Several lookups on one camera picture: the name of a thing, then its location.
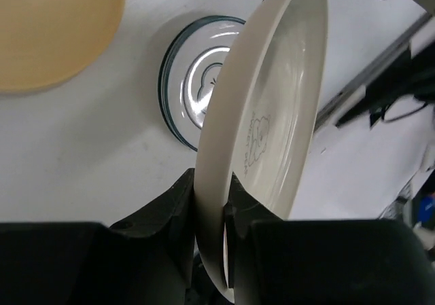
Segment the yellow bear plate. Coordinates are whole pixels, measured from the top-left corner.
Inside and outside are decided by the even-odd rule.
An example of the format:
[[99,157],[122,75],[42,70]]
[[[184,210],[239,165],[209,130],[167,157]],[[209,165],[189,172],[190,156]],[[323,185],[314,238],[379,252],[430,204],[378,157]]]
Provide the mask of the yellow bear plate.
[[109,46],[126,0],[1,0],[1,92],[35,92],[83,71]]

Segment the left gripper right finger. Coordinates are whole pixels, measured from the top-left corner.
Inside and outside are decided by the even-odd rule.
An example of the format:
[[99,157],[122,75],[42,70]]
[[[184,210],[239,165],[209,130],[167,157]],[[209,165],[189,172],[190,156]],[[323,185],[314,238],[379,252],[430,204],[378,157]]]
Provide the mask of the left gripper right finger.
[[242,186],[236,175],[231,177],[224,223],[228,286],[234,292],[235,304],[262,303],[262,259],[255,225],[278,220]]

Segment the cream white plate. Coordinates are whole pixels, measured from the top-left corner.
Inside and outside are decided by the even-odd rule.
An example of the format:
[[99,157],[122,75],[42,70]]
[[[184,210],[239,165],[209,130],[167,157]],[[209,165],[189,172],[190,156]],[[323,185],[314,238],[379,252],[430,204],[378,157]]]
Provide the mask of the cream white plate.
[[194,172],[196,239],[205,270],[229,301],[230,182],[287,219],[317,116],[327,0],[264,0],[234,40],[201,130]]

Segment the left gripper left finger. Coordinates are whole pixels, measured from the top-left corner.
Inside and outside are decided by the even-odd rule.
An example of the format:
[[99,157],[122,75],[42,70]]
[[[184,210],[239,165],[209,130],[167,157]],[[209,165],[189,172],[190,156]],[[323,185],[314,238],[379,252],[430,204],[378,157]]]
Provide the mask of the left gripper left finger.
[[122,237],[119,304],[183,304],[192,280],[194,169],[163,194],[111,225]]

